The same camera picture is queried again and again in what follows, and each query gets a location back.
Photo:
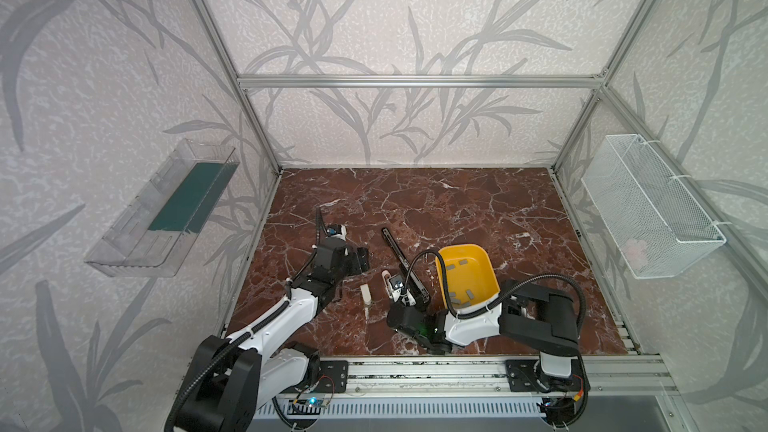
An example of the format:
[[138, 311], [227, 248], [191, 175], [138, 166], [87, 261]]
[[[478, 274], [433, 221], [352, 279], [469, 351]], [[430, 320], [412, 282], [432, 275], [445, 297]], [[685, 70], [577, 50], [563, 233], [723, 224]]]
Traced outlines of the beige white stapler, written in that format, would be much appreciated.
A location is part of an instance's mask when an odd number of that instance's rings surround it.
[[367, 284], [363, 284], [360, 286], [360, 292], [363, 299], [363, 303], [366, 307], [370, 306], [372, 304], [372, 296], [370, 292], [370, 288]]

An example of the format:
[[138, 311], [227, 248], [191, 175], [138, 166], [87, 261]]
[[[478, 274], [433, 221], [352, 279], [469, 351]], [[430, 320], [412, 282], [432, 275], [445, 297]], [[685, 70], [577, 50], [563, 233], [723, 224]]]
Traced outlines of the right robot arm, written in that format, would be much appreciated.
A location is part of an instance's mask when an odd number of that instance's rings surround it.
[[539, 353], [538, 380], [545, 382], [573, 375], [586, 312], [586, 296], [575, 280], [541, 274], [510, 280], [492, 299], [461, 311], [430, 315], [399, 299], [390, 307], [387, 325], [433, 355], [481, 339], [510, 339]]

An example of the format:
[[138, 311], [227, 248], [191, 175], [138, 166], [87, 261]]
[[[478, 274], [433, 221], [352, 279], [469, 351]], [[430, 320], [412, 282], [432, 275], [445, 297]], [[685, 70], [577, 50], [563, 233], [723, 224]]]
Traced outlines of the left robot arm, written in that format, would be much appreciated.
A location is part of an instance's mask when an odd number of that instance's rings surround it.
[[245, 431], [257, 409], [280, 392], [316, 381], [316, 351], [287, 342], [335, 299], [346, 278], [368, 270], [367, 249], [350, 244], [346, 235], [343, 225], [323, 228], [274, 306], [244, 328], [200, 343], [165, 430]]

